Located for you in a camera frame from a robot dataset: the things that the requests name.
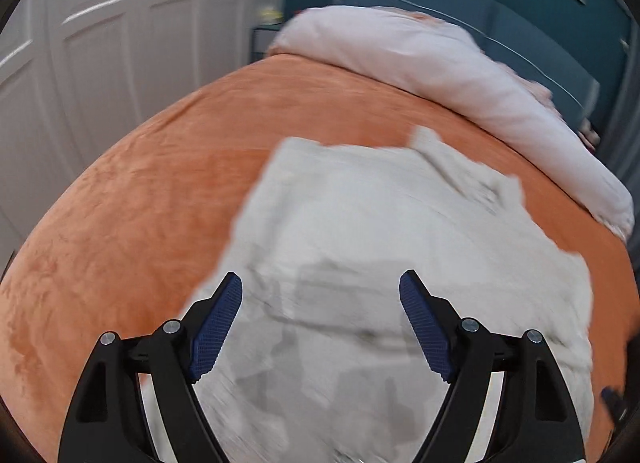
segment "white pillow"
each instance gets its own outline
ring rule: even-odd
[[[621,239],[631,235],[633,201],[622,182],[462,28],[395,10],[310,8],[286,24],[271,53],[347,68],[452,109],[522,154]]]

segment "orange bedspread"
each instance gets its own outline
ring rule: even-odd
[[[405,146],[416,125],[515,174],[532,218],[585,258],[594,291],[593,389],[622,385],[640,302],[625,247],[553,182],[451,111],[342,69],[280,55],[189,95],[111,148],[28,238],[0,286],[0,395],[56,460],[66,407],[98,335],[151,332],[216,266],[232,220],[286,136]],[[609,433],[596,400],[590,461]]]

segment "blue gripper pad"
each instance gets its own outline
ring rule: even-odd
[[[226,286],[218,291],[220,291],[218,300],[193,339],[189,373],[196,381],[213,369],[226,335],[236,318],[242,302],[240,277],[234,274]]]
[[[400,278],[400,302],[431,371],[450,383],[454,369],[449,358],[449,340],[409,273]]]

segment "nightstand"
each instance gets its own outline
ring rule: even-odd
[[[261,24],[254,27],[251,32],[251,53],[249,63],[256,62],[264,57],[276,34],[282,28],[282,23]]]

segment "white towel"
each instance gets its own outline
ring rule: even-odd
[[[411,149],[326,148],[289,138],[236,221],[227,271],[244,287],[216,366],[195,386],[231,461],[411,461],[447,384],[431,372],[398,297],[410,268],[433,295],[490,331],[543,332],[584,436],[593,409],[591,287],[580,255],[533,223],[515,178],[419,129]],[[483,457],[491,386],[468,461]],[[143,395],[171,461],[152,390]]]

